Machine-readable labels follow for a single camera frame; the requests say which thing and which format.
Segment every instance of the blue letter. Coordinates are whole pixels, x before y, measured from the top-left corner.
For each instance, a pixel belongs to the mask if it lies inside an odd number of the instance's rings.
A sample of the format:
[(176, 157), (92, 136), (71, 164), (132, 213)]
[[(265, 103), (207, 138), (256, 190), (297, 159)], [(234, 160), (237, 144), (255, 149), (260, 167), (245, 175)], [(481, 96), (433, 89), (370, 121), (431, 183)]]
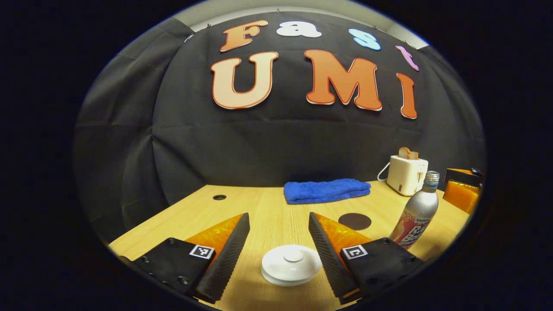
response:
[(378, 44), (377, 39), (373, 35), (357, 29), (350, 29), (349, 33), (355, 37), (353, 40), (355, 40), (355, 42), (357, 42), (360, 46), (380, 51), (380, 44)]

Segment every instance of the white lid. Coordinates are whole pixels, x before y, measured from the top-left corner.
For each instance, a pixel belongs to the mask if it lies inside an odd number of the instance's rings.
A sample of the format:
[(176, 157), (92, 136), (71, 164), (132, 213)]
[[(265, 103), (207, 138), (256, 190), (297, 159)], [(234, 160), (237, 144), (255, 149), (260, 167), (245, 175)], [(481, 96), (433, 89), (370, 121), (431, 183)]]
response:
[(322, 267), (319, 254), (301, 245), (282, 245), (268, 251), (261, 273), (272, 284), (295, 286), (309, 282)]

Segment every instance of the silver bottle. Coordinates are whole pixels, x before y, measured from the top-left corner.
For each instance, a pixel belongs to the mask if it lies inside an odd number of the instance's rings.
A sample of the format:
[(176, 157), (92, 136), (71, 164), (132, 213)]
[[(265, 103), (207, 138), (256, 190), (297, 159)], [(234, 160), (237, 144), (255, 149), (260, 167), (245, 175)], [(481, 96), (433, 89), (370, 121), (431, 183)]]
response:
[(426, 172), (422, 189), (415, 193), (407, 204), (396, 224), (390, 239), (408, 250), (422, 235), (438, 210), (436, 189), (440, 173)]

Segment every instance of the wooden table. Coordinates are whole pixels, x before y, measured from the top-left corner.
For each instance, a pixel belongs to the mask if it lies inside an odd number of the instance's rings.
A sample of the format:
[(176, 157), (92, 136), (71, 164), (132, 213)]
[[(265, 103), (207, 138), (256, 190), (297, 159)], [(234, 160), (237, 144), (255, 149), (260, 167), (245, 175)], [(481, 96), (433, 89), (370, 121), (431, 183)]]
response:
[[(168, 237), (185, 240), (223, 220), (248, 212), (251, 229), (233, 275), (221, 300), (208, 305), (225, 311), (336, 310), (346, 305), (340, 305), (334, 297), (322, 269), (306, 284), (279, 287), (262, 277), (261, 259), (267, 251), (280, 245), (298, 244), (315, 249), (307, 228), (311, 211), (335, 221), (349, 212), (365, 214), (372, 224), (360, 233), (373, 240), (389, 236), (409, 197), (398, 194), (385, 182), (370, 184), (371, 193), (367, 196), (306, 205), (288, 205), (282, 187), (206, 185), (109, 246), (116, 254), (135, 260)], [(218, 194), (227, 198), (213, 200)], [(444, 201), (443, 194), (438, 190), (440, 204), (436, 216), (409, 250), (422, 260), (443, 252), (469, 216)]]

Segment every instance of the table hole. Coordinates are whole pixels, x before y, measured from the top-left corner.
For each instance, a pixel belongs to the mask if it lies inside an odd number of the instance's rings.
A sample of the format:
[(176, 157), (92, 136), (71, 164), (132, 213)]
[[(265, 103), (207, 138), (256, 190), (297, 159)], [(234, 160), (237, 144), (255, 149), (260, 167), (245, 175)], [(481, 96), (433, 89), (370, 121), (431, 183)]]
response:
[(369, 217), (359, 214), (356, 212), (351, 212), (348, 214), (343, 214), (338, 219), (338, 222), (350, 229), (354, 230), (364, 230), (366, 228), (369, 228), (372, 221)]

